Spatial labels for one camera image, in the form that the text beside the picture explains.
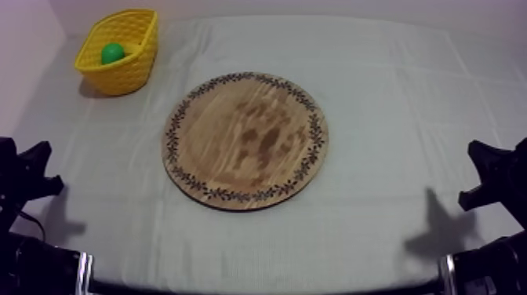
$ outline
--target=wooden plate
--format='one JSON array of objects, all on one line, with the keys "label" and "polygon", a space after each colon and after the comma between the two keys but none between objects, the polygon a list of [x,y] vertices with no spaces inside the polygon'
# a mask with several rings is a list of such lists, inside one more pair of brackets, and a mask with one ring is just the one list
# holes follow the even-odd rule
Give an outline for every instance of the wooden plate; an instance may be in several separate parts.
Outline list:
[{"label": "wooden plate", "polygon": [[316,174],[328,127],[313,98],[273,75],[243,72],[192,90],[169,116],[162,157],[174,183],[217,209],[273,206]]}]

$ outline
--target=plastic basket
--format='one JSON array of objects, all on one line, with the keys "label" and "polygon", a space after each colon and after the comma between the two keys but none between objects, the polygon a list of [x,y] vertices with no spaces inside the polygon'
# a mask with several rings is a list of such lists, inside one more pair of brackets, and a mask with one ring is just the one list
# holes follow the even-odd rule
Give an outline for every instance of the plastic basket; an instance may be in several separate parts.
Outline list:
[{"label": "plastic basket", "polygon": [[[117,42],[126,56],[101,63],[106,44]],[[149,9],[127,9],[97,22],[79,51],[75,68],[104,94],[117,96],[141,88],[148,80],[158,51],[158,14]]]}]

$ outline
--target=white wall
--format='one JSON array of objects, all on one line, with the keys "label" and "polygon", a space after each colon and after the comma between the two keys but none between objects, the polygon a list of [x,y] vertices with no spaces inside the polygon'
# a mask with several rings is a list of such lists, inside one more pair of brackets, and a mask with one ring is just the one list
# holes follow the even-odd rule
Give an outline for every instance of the white wall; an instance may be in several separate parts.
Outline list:
[{"label": "white wall", "polygon": [[1,0],[0,39],[0,136],[8,136],[65,34],[47,1]]},{"label": "white wall", "polygon": [[151,7],[163,19],[248,14],[354,16],[467,31],[527,42],[525,0],[49,0],[67,34],[128,7]]}]

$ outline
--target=table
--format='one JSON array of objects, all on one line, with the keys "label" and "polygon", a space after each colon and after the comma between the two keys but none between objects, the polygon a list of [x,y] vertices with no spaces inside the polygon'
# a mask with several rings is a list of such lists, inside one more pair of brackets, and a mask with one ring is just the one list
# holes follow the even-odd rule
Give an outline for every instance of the table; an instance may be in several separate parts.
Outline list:
[{"label": "table", "polygon": [[[52,244],[95,256],[98,279],[164,290],[367,290],[436,275],[440,256],[520,230],[500,205],[462,213],[478,184],[471,140],[512,148],[527,126],[525,47],[459,32],[330,16],[162,23],[149,83],[101,98],[73,68],[69,38],[15,131],[53,146],[66,196],[28,204]],[[172,107],[218,75],[295,82],[329,126],[318,175],[255,213],[185,197],[160,156]],[[38,235],[32,224],[15,229]]]}]

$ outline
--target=burnt pattern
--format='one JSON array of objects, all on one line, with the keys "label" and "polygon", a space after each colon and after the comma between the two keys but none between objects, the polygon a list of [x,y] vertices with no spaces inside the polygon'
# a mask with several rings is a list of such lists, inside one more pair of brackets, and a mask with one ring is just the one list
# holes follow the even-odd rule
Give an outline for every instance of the burnt pattern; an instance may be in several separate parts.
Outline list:
[{"label": "burnt pattern", "polygon": [[[252,194],[244,193],[241,191],[229,191],[223,188],[210,188],[207,183],[200,181],[196,176],[186,173],[181,166],[178,166],[177,159],[179,157],[179,140],[177,130],[181,127],[181,121],[185,119],[187,109],[190,107],[193,100],[198,99],[203,94],[214,90],[218,85],[226,85],[229,82],[238,82],[246,79],[254,79],[263,84],[275,87],[278,89],[286,89],[288,94],[295,97],[295,101],[302,104],[311,115],[309,115],[309,138],[311,139],[312,145],[307,149],[307,156],[302,158],[299,169],[296,169],[293,173],[293,178],[287,180],[284,184],[276,184],[274,187],[266,190],[259,190]],[[165,132],[166,150],[169,164],[171,165],[172,175],[179,179],[183,184],[187,185],[187,188],[193,191],[200,191],[206,197],[206,199],[220,198],[222,201],[237,201],[237,202],[249,202],[251,200],[261,202],[266,201],[269,198],[279,197],[287,195],[288,193],[295,190],[295,187],[299,182],[304,180],[308,175],[311,167],[319,160],[319,154],[325,141],[322,139],[322,119],[318,117],[314,101],[308,97],[305,92],[298,89],[292,83],[284,81],[282,79],[273,78],[263,74],[255,74],[253,72],[243,72],[236,74],[229,74],[214,78],[199,86],[197,89],[191,91],[187,98],[184,99],[177,109],[173,112],[172,118],[170,119],[169,128]]]}]

